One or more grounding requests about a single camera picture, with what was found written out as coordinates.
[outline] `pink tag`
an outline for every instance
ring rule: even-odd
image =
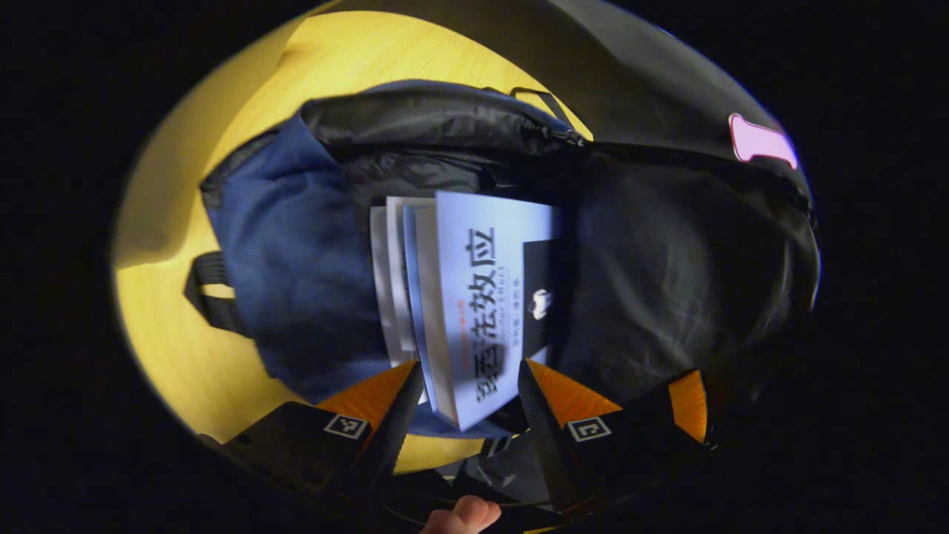
[[[788,162],[792,169],[797,168],[797,156],[781,132],[751,124],[737,113],[728,116],[728,125],[732,129],[732,146],[739,160],[747,162],[754,156],[768,156]]]

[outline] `black strap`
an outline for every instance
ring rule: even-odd
[[[224,268],[224,255],[221,251],[209,252],[195,258],[191,264],[191,272],[184,285],[184,295],[198,313],[208,321],[208,324],[221,330],[227,330],[245,337],[251,337],[244,323],[237,313],[237,305],[233,298],[210,296],[201,292],[201,286],[209,284],[228,283],[227,271]]]
[[[537,89],[528,89],[526,87],[515,87],[511,89],[511,96],[516,97],[517,93],[531,93],[539,96],[544,102],[544,105],[546,105],[550,111],[553,112],[554,116],[556,116],[561,121],[570,124],[571,128],[573,127],[573,124],[570,123],[570,119],[567,118],[567,113],[565,113],[564,109],[560,107],[560,104],[557,103],[557,99],[553,98],[552,94]]]

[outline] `book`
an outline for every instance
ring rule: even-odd
[[[432,382],[432,372],[429,366],[428,344],[425,338],[425,318],[422,311],[423,304],[419,281],[419,248],[416,239],[416,213],[419,209],[421,208],[410,204],[404,204],[402,206],[402,231],[405,243],[405,281],[409,290],[409,312],[412,316],[412,332],[415,336],[418,360],[421,363],[422,378],[425,382],[425,390],[432,391],[434,384]],[[428,395],[428,400],[432,404],[432,411],[436,411],[436,398],[432,395]]]
[[[546,363],[559,213],[439,191],[413,215],[429,397],[464,431],[517,396],[523,357]]]
[[[393,294],[393,274],[390,263],[392,258],[390,255],[396,257],[396,264],[399,267],[398,273],[395,275],[396,278],[404,279],[405,277],[403,273],[404,261],[400,260],[402,253],[397,248],[398,244],[394,245],[390,238],[388,211],[385,206],[374,206],[369,209],[369,240],[382,337],[385,342],[386,353],[389,356],[389,364],[392,367],[397,367],[416,358],[416,351],[414,349],[406,351],[400,337]],[[410,332],[407,336],[409,337],[408,341],[414,346],[414,333]],[[428,400],[427,391],[422,391],[419,404],[424,404]]]
[[[415,199],[409,197],[388,197],[386,208],[386,234],[388,236],[389,277],[392,284],[392,305],[396,333],[399,337],[400,352],[395,354],[396,365],[418,359],[416,337],[412,321],[412,309],[406,283],[405,271],[405,234],[403,231],[402,206],[432,205],[434,199]]]

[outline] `yellow table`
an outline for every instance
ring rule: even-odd
[[[503,57],[446,28],[377,11],[319,14],[327,8],[261,38],[176,106],[142,151],[116,226],[115,297],[130,347],[182,423],[219,442],[285,401],[303,400],[267,376],[252,341],[210,327],[182,294],[192,259],[219,249],[198,195],[202,178],[308,99],[408,78],[505,92],[516,86],[546,90]],[[534,95],[522,98],[547,109]],[[409,434],[395,472],[449,464],[477,454],[481,444]]]

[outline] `finger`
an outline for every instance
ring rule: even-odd
[[[488,517],[488,503],[480,497],[465,495],[458,499],[455,514],[469,527],[477,527]]]
[[[467,534],[468,527],[461,518],[448,510],[433,510],[428,523],[419,534]]]
[[[484,521],[481,522],[481,525],[478,526],[478,531],[488,528],[495,521],[501,518],[501,506],[497,503],[488,503],[488,515],[485,516]]]

